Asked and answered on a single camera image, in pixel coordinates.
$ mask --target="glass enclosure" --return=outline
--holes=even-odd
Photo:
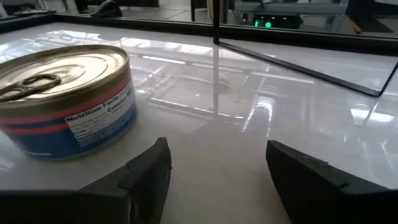
[[[213,0],[114,0],[123,17],[162,21],[213,21]],[[2,0],[0,17],[57,11],[92,14],[106,0]],[[396,0],[221,0],[222,24],[374,37],[398,32]]]

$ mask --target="electronic device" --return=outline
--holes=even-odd
[[[263,28],[299,29],[302,23],[298,14],[255,14],[253,26]]]

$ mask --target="can label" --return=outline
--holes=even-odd
[[[52,114],[0,119],[1,130],[25,152],[48,159],[86,153],[120,135],[136,119],[131,78],[80,105]]]
[[[131,85],[100,105],[65,118],[80,146],[89,145],[117,131],[128,119],[123,116],[131,108]]]

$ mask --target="green light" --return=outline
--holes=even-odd
[[[272,27],[271,22],[266,22],[266,28],[271,28],[271,27]]]

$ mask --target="red stripe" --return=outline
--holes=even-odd
[[[99,105],[100,103],[103,103],[104,101],[112,98],[114,95],[118,94],[124,87],[126,87],[130,82],[130,76],[126,77],[122,83],[120,83],[116,88],[113,90],[107,92],[104,95],[101,95],[97,98],[94,98],[90,101],[87,101],[85,103],[82,103],[80,105],[74,106],[72,108],[58,111],[55,113],[52,113],[50,115],[39,115],[39,116],[33,116],[29,118],[0,118],[0,123],[1,124],[31,124],[31,123],[39,123],[43,121],[50,121],[53,119],[59,119],[59,118],[64,118],[67,116],[70,116],[72,114],[80,113],[84,110],[90,109],[94,106]]]
[[[7,134],[47,134],[69,128],[67,123],[47,126],[45,128],[1,128]]]

